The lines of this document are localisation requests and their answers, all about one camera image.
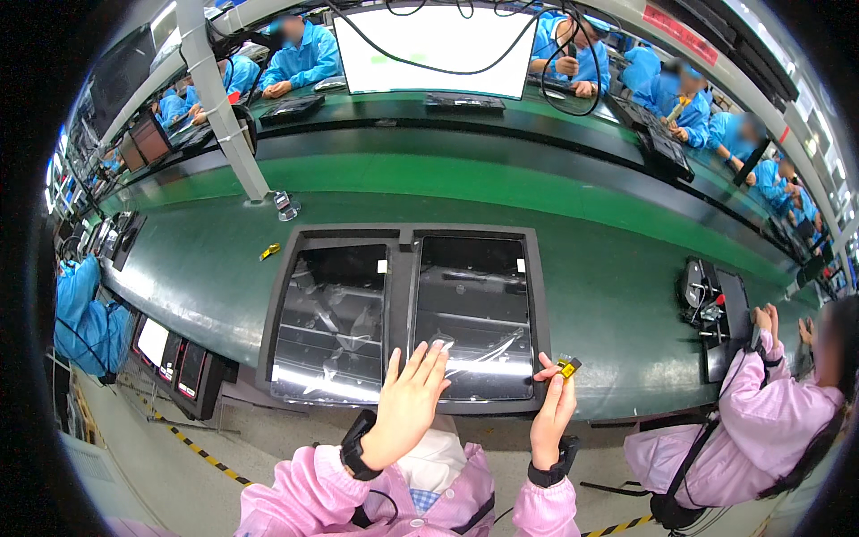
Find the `small yellow part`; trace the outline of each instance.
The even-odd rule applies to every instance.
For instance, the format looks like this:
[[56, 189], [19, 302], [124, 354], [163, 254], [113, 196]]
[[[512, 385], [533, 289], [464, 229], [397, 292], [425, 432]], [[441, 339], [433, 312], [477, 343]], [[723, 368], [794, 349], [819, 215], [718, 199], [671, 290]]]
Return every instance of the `small yellow part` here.
[[273, 253], [278, 253], [278, 252], [280, 252], [280, 242], [275, 242], [274, 244], [272, 244], [271, 246], [266, 248], [265, 251], [259, 255], [259, 260], [262, 261], [263, 259], [272, 255]]

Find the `finger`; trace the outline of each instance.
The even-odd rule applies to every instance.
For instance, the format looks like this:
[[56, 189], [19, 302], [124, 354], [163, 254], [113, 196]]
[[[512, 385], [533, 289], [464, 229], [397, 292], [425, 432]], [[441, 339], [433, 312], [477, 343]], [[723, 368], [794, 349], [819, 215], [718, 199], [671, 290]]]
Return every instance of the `finger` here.
[[551, 419], [555, 419], [555, 413], [557, 411], [557, 403], [561, 399], [561, 392], [564, 390], [564, 377], [562, 375], [555, 375], [551, 378], [551, 382], [549, 382], [549, 389], [546, 390], [545, 400], [543, 401], [543, 408], [540, 409], [539, 413], [547, 416], [551, 416]]
[[432, 346], [429, 348], [429, 352], [426, 353], [426, 356], [423, 357], [421, 361], [421, 366], [417, 368], [415, 371], [414, 377], [412, 379], [418, 384], [426, 384], [428, 378], [430, 378], [430, 373], [432, 369], [436, 366], [436, 361], [438, 360], [438, 355], [442, 353], [442, 347], [444, 346], [444, 341], [437, 339], [432, 342]]
[[545, 352], [540, 352], [540, 354], [537, 355], [537, 358], [539, 359], [539, 362], [543, 364], [544, 369], [549, 369], [551, 366], [555, 365], [551, 362], [551, 358], [549, 358]]
[[401, 354], [399, 347], [391, 353], [391, 359], [387, 361], [387, 375], [385, 376], [385, 386], [390, 386], [397, 381], [399, 375], [399, 355]]
[[444, 393], [444, 390], [448, 389], [448, 386], [450, 386], [450, 384], [450, 379], [443, 379], [442, 382], [438, 385], [438, 389], [436, 390], [436, 403], [439, 399], [442, 398], [442, 393]]
[[426, 341], [421, 341], [421, 344], [417, 346], [417, 349], [411, 354], [411, 358], [409, 361], [405, 363], [405, 367], [403, 368], [402, 374], [399, 376], [400, 381], [410, 381], [411, 378], [415, 375], [415, 371], [420, 366], [421, 361], [423, 360], [423, 355], [426, 353], [427, 349], [430, 346], [427, 345]]
[[547, 381], [551, 379], [554, 375], [557, 375], [561, 372], [561, 366], [553, 365], [542, 371], [538, 372], [537, 375], [534, 375], [534, 380], [537, 382]]
[[576, 411], [576, 382], [571, 376], [563, 385], [561, 399], [557, 403], [555, 418], [557, 422], [566, 424]]
[[447, 349], [442, 347], [442, 351], [438, 353], [436, 363], [432, 366], [432, 370], [427, 377], [427, 381], [424, 383], [425, 386], [436, 387], [442, 383], [442, 381], [444, 380], [444, 374], [448, 369], [449, 358], [450, 353], [448, 353]]

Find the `floor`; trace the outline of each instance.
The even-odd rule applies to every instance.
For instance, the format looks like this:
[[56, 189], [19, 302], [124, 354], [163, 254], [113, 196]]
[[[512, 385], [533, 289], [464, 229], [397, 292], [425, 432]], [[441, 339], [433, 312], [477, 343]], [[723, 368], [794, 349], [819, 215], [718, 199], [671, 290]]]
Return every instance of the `floor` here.
[[[147, 423], [146, 409], [138, 398], [141, 392], [127, 387], [115, 387], [114, 392], [88, 378], [82, 379], [82, 388], [110, 455], [153, 520], [182, 537], [232, 534], [240, 519], [242, 484], [189, 449], [167, 426]], [[169, 400], [156, 398], [155, 408], [167, 419], [190, 423]], [[297, 448], [313, 442], [338, 443], [356, 415], [355, 410], [323, 407], [306, 407], [302, 411], [306, 413], [226, 406], [221, 423], [224, 432], [220, 434], [181, 425], [178, 429], [240, 476], [270, 484], [278, 461], [289, 459]], [[456, 425], [463, 442], [484, 446], [496, 480], [496, 513], [504, 512], [513, 505], [525, 479], [529, 422], [457, 418]], [[622, 450], [628, 431], [594, 430], [583, 422], [570, 424], [568, 434], [582, 439], [582, 450], [570, 473], [573, 483], [587, 480], [620, 485], [631, 479]], [[576, 523], [582, 532], [649, 513], [647, 497], [622, 497], [580, 486], [576, 493]], [[752, 502], [734, 507], [702, 535], [751, 535], [775, 503]], [[510, 516], [505, 516], [492, 535], [512, 535], [514, 531]], [[651, 522], [624, 534], [647, 537], [665, 535], [666, 530]]]

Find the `black wrist device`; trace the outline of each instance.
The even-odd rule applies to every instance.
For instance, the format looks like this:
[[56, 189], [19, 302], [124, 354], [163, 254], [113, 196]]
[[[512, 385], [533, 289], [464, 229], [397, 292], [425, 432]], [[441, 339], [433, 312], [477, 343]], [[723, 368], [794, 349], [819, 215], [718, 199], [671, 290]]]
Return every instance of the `black wrist device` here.
[[561, 436], [560, 442], [557, 443], [557, 450], [559, 453], [557, 462], [548, 470], [538, 470], [534, 467], [533, 461], [528, 463], [529, 481], [546, 489], [564, 480], [564, 477], [570, 473], [576, 453], [579, 451], [579, 437]]
[[355, 479], [359, 481], [370, 481], [381, 473], [381, 470], [367, 468], [367, 465], [361, 460], [361, 455], [364, 454], [361, 447], [361, 437], [366, 435], [373, 428], [373, 425], [375, 425], [375, 412], [362, 410], [341, 442], [340, 462], [343, 463], [343, 466], [348, 467], [355, 474]]

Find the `yellow black hazard tape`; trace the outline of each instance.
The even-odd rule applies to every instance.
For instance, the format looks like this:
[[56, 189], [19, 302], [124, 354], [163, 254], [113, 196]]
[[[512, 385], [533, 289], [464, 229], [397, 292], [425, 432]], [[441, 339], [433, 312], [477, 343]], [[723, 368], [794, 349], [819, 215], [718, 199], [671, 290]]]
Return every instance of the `yellow black hazard tape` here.
[[[144, 398], [142, 395], [138, 395], [137, 397], [139, 397], [140, 400], [143, 402], [143, 404], [146, 405], [146, 408], [150, 409], [155, 414], [155, 419], [158, 419], [158, 420], [164, 419], [164, 417], [161, 415], [161, 413], [158, 412], [146, 400], [146, 398]], [[176, 435], [176, 437], [179, 438], [186, 446], [188, 446], [188, 448], [190, 448], [191, 451], [193, 451], [197, 455], [200, 455], [201, 457], [203, 457], [205, 459], [205, 461], [208, 462], [209, 464], [211, 464], [213, 467], [217, 468], [221, 472], [224, 472], [230, 478], [235, 479], [239, 483], [242, 483], [244, 486], [253, 485], [253, 482], [250, 479], [245, 479], [245, 478], [241, 477], [238, 473], [231, 470], [227, 465], [223, 464], [222, 462], [220, 462], [215, 457], [209, 455], [209, 453], [206, 452], [205, 449], [203, 449], [203, 448], [199, 447], [197, 444], [195, 444], [191, 440], [191, 438], [188, 438], [187, 436], [183, 435], [182, 432], [179, 429], [176, 429], [175, 426], [170, 425], [170, 424], [165, 424], [165, 425], [167, 426], [168, 430], [170, 432], [172, 432], [174, 435]]]
[[582, 534], [582, 537], [602, 537], [602, 535], [619, 534], [625, 529], [634, 528], [635, 526], [641, 526], [642, 524], [646, 524], [647, 522], [650, 522], [652, 520], [653, 515], [642, 516], [641, 518], [637, 518], [629, 522], [624, 522], [623, 524], [617, 524], [615, 526], [609, 526], [608, 528], [586, 532]]

